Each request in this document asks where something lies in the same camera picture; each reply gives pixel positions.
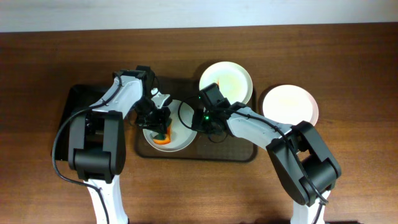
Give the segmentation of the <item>white plate with stain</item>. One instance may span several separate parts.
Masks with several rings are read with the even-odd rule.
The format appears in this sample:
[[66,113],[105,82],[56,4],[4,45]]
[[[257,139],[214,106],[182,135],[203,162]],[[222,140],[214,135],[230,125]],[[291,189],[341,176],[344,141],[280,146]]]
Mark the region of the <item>white plate with stain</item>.
[[316,125],[318,104],[305,89],[295,85],[279,85],[271,88],[262,101],[262,113],[266,118],[284,124],[297,125],[307,121]]

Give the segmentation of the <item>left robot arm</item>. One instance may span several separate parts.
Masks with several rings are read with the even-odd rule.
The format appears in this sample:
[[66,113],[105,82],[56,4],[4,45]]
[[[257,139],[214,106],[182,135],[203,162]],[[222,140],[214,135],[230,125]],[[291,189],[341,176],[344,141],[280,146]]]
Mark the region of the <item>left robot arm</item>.
[[124,119],[137,113],[136,125],[166,135],[169,109],[152,101],[155,73],[145,66],[114,73],[111,88],[70,120],[68,165],[88,188],[97,223],[129,223],[120,175],[126,161]]

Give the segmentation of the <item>light green plate with stain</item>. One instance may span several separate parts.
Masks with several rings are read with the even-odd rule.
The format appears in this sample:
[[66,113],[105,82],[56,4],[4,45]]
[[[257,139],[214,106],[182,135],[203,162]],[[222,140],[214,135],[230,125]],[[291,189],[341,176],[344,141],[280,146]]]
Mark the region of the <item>light green plate with stain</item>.
[[157,149],[158,151],[163,152],[176,152],[186,148],[196,137],[197,132],[192,131],[189,128],[186,128],[179,120],[178,117],[178,108],[180,105],[180,100],[173,100],[168,108],[170,109],[172,119],[171,122],[171,140],[168,144],[156,144],[153,141],[153,137],[156,135],[155,132],[144,129],[143,134],[147,142]]

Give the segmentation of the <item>orange green sponge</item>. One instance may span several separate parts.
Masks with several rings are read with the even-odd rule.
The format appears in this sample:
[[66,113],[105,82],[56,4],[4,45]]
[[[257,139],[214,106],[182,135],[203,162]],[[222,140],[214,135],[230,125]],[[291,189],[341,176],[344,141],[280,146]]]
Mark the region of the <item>orange green sponge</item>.
[[171,142],[171,124],[167,125],[167,132],[165,134],[156,134],[152,140],[155,144],[166,145]]

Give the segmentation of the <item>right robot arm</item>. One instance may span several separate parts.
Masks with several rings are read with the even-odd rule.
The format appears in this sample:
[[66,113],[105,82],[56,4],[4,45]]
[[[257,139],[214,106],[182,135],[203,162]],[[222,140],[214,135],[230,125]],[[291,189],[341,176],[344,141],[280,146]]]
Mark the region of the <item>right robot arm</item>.
[[291,223],[324,223],[327,198],[341,167],[311,123],[278,123],[235,103],[229,108],[196,109],[192,127],[205,134],[226,133],[265,149],[294,201]]

